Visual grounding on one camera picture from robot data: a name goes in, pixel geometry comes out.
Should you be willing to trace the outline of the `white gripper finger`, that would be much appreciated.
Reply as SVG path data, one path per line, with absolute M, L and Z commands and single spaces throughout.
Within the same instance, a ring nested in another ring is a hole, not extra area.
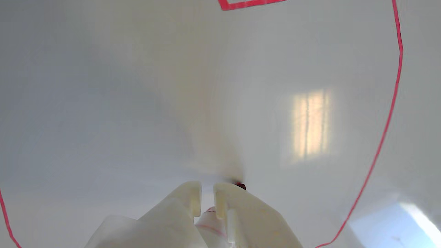
M 87 248 L 206 248 L 194 218 L 201 215 L 202 186 L 185 182 L 139 219 L 110 215 Z
M 247 190 L 217 183 L 214 201 L 227 240 L 236 248 L 302 248 L 282 215 Z

